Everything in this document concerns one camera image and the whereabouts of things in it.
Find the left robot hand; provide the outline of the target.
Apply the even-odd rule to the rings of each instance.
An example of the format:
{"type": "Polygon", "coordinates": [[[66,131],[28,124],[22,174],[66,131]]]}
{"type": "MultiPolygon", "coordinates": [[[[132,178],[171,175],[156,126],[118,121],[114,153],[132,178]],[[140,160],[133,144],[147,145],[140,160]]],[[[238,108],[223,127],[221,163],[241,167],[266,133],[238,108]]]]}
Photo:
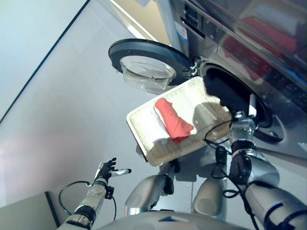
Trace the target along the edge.
{"type": "Polygon", "coordinates": [[[107,162],[100,163],[94,177],[94,182],[100,180],[107,184],[111,177],[123,176],[132,172],[131,169],[116,169],[116,160],[117,158],[112,158],[107,162]]]}

